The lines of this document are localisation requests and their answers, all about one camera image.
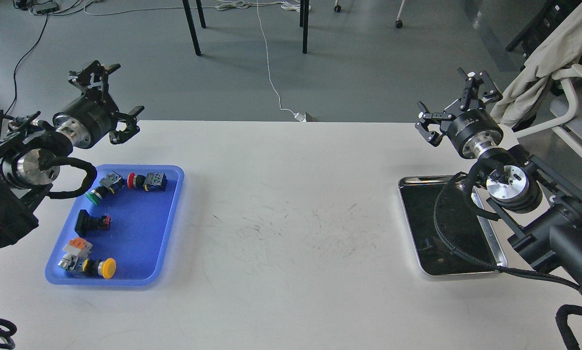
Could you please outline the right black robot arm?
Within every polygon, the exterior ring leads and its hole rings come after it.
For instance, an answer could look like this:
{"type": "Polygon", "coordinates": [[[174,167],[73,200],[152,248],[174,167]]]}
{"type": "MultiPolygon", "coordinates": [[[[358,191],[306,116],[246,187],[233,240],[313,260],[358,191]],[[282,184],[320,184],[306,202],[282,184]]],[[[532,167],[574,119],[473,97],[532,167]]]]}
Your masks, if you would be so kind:
{"type": "MultiPolygon", "coordinates": [[[[422,102],[415,127],[431,146],[447,137],[458,155],[473,159],[468,172],[453,175],[437,195],[433,226],[449,252],[491,272],[564,284],[582,295],[582,191],[523,146],[500,146],[504,132],[486,106],[502,99],[490,75],[466,73],[460,98],[442,112],[431,112],[422,102]],[[504,221],[513,235],[508,241],[530,269],[500,266],[474,256],[456,242],[440,215],[449,188],[462,186],[464,207],[474,217],[504,221]]],[[[564,304],[555,316],[564,345],[578,350],[569,327],[571,315],[582,316],[582,306],[564,304]]]]}

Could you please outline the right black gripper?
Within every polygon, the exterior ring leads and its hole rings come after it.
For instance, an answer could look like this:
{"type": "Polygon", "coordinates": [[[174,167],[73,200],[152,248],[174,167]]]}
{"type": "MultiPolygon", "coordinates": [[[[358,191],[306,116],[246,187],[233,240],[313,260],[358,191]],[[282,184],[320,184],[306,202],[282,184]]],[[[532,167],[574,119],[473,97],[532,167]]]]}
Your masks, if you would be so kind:
{"type": "Polygon", "coordinates": [[[420,113],[415,128],[431,146],[438,147],[442,138],[448,137],[460,157],[475,159],[489,148],[498,146],[504,133],[486,109],[470,109],[472,102],[486,106],[499,102],[503,95],[487,71],[466,72],[461,67],[457,71],[466,81],[459,109],[432,113],[419,101],[420,113]]]}

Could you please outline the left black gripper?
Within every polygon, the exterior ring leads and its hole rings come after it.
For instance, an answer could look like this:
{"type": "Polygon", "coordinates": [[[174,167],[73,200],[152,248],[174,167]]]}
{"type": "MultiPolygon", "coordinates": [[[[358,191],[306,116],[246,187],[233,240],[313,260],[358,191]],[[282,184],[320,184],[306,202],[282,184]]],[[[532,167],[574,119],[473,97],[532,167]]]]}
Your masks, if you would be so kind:
{"type": "Polygon", "coordinates": [[[113,102],[108,76],[120,68],[119,63],[102,65],[93,61],[81,71],[70,71],[68,82],[81,91],[81,97],[55,113],[53,125],[71,140],[74,147],[89,149],[108,133],[111,144],[124,144],[140,132],[137,117],[144,111],[143,105],[136,106],[129,113],[110,112],[103,106],[113,102]],[[117,123],[123,123],[125,128],[115,129],[117,123]]]}

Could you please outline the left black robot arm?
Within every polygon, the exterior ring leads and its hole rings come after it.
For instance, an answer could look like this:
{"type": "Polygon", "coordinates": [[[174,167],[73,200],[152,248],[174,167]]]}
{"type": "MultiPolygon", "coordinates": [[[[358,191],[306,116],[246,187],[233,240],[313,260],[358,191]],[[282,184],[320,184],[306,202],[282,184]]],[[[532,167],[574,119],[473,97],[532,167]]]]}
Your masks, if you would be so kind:
{"type": "Polygon", "coordinates": [[[95,60],[81,71],[71,71],[68,82],[80,96],[51,122],[39,112],[11,117],[0,110],[0,248],[13,245],[37,228],[35,210],[44,198],[68,199],[83,195],[97,178],[90,162],[71,157],[74,148],[92,148],[102,137],[122,144],[140,128],[137,117],[144,107],[122,113],[109,92],[108,78],[120,64],[95,60]]]}

